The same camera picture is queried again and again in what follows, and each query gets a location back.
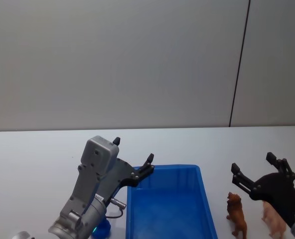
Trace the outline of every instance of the white table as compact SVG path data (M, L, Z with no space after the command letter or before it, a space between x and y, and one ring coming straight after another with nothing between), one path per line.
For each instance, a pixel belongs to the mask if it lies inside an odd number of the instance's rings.
M155 165L199 165L220 239L234 239L226 220L229 191L242 197L248 239L270 238L261 220L262 202L232 184L233 162L255 181L275 171L265 160L271 151L287 158L295 172L295 126L0 132L0 239L48 229L71 195L86 141L96 135L121 137L119 157L131 165L141 165L150 152ZM117 198L126 202L126 188ZM117 213L109 206L108 215ZM110 222L111 238L124 239L126 217ZM286 236L293 238L289 228Z

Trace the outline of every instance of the blue plastic bin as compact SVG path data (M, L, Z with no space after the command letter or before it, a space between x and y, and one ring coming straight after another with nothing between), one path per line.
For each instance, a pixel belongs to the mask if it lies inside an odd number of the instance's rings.
M196 165L156 166L128 187L126 239L216 239L201 172Z

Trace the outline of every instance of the cable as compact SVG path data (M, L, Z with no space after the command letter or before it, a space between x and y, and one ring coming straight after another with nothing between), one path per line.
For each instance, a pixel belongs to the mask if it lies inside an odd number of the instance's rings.
M115 217L108 217L108 216L106 216L106 218L112 218L112 219L120 218L120 217L123 216L123 210L120 208L120 211L121 211L121 214L120 215L115 216Z

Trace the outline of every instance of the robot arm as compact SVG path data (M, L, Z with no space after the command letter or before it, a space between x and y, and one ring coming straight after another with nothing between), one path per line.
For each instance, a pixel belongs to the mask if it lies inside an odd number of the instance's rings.
M120 188L136 187L154 171L153 154L142 167L135 170L117 158L120 138L109 142L100 136L87 141L78 166L79 176L72 195L49 228L47 237L31 237L20 232L13 239L88 239L93 229L102 221L107 206L113 203L120 210L125 205L114 199Z
M278 173L265 175L253 182L241 172L236 163L233 163L232 182L248 193L251 199L269 202L295 236L295 173L286 159L277 159L269 152L266 160L277 168Z

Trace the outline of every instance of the pink toy animal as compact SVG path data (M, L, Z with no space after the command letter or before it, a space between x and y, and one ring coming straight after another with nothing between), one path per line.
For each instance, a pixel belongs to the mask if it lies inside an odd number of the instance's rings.
M286 231L286 223L279 216L276 210L268 202L263 201L264 214L262 220L266 223L270 230L270 236L273 237L277 232L280 233L280 239L283 239Z

